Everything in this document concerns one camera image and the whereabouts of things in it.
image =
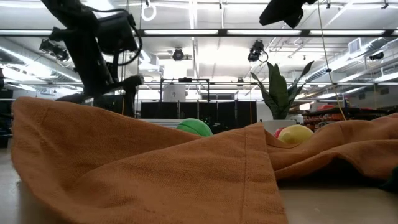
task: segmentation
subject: fluorescent light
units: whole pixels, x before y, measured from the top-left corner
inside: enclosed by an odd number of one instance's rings
[[[384,30],[324,30],[323,35],[381,35]],[[311,30],[310,35],[322,35],[320,30]]]
[[[19,84],[19,85],[8,84],[8,85],[12,86],[12,87],[16,87],[16,88],[21,88],[23,90],[36,91],[35,88],[27,86],[27,85],[24,85],[24,84]]]
[[[50,35],[52,30],[0,30],[0,35]]]
[[[300,35],[301,30],[228,30],[228,35]]]
[[[338,82],[347,82],[347,81],[351,81],[351,80],[353,80],[353,79],[355,79],[355,78],[358,78],[358,77],[360,77],[360,76],[361,76],[360,74],[350,75],[350,76],[348,76],[348,77],[345,77],[345,78],[339,80]]]
[[[216,35],[218,30],[145,30],[146,35]]]
[[[327,98],[331,98],[333,96],[336,96],[336,93],[323,94],[323,95],[317,96],[317,98],[319,98],[319,99],[327,99]]]
[[[309,110],[311,109],[311,104],[310,103],[306,103],[303,105],[300,105],[300,110]]]
[[[354,92],[356,92],[356,91],[358,91],[358,90],[362,90],[363,89],[363,87],[359,87],[359,88],[355,88],[355,89],[353,89],[353,90],[348,90],[347,92],[345,92],[346,94],[350,94],[350,93],[354,93]]]
[[[30,76],[27,74],[23,74],[22,72],[17,72],[11,68],[4,67],[3,74],[6,78],[10,78],[12,80],[18,81],[40,81],[38,78],[34,76]]]
[[[393,74],[383,75],[382,77],[379,77],[379,78],[375,79],[374,81],[383,82],[383,81],[392,80],[395,78],[398,78],[398,72],[393,73]]]

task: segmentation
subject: vent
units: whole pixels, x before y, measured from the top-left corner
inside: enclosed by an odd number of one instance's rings
[[[359,94],[359,95],[358,95],[358,98],[359,98],[360,100],[364,100],[364,99],[366,98],[365,93]]]
[[[357,38],[348,44],[349,53],[353,54],[361,50],[361,39]]]
[[[380,90],[380,95],[387,95],[390,93],[390,90],[388,88],[383,88]]]

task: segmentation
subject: orange cloth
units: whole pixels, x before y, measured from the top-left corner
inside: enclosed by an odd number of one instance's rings
[[[286,145],[262,124],[202,138],[109,111],[19,98],[12,161],[22,181],[72,223],[287,223],[276,179],[346,159],[387,180],[398,115],[330,124]]]

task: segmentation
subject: air duct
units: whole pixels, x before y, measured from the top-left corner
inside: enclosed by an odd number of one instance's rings
[[[372,54],[377,50],[387,47],[387,45],[395,42],[396,40],[397,39],[393,38],[393,37],[380,37],[375,40],[371,40],[369,42],[365,42],[365,43],[362,42],[361,48],[359,51],[357,51],[355,53],[350,53],[349,50],[346,50],[343,53],[333,57],[329,61],[329,67],[333,71],[335,71],[339,68],[342,68],[342,67],[354,62],[353,59],[358,58],[360,56],[367,56],[369,54]],[[316,72],[313,72],[313,73],[307,75],[306,79],[308,82],[312,82],[315,79],[326,75],[327,73],[328,73],[327,66],[324,65],[321,68],[316,69]]]
[[[8,56],[8,60],[6,60],[6,62],[0,63],[14,63],[19,65],[36,63],[38,66],[56,72],[59,75],[67,77],[69,80],[81,82],[79,74],[75,73],[73,70],[64,68],[61,65],[21,47],[4,37],[0,37],[0,52]]]

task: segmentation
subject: black equipment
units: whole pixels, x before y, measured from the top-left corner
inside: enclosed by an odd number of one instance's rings
[[[45,7],[66,27],[54,28],[49,39],[64,41],[83,84],[84,94],[74,94],[58,99],[81,103],[111,91],[124,89],[128,100],[134,102],[137,86],[143,84],[142,76],[133,76],[119,81],[118,66],[127,65],[138,58],[142,39],[135,28],[133,16],[125,9],[100,11],[82,5],[79,0],[42,0]],[[117,12],[112,16],[97,19],[93,12]],[[132,30],[139,38],[137,46]],[[128,62],[119,63],[119,54],[137,51]],[[113,55],[113,63],[107,63],[104,54]]]
[[[173,60],[182,61],[183,59],[184,53],[182,52],[182,49],[175,49],[175,52],[173,53]]]
[[[261,25],[284,21],[289,27],[295,28],[304,15],[302,6],[314,4],[317,0],[272,0],[260,16]]]
[[[260,60],[262,54],[267,55],[267,60]],[[249,62],[257,62],[258,60],[260,60],[260,62],[268,61],[268,54],[264,51],[264,44],[262,43],[262,40],[256,40],[256,42],[253,44],[253,47],[250,49],[249,52],[248,60]]]
[[[384,52],[377,53],[375,55],[369,56],[370,60],[381,60],[384,58]]]
[[[69,60],[69,54],[66,49],[61,46],[53,44],[50,40],[44,39],[40,44],[39,50],[46,54],[50,54],[55,57],[58,61],[67,62]]]

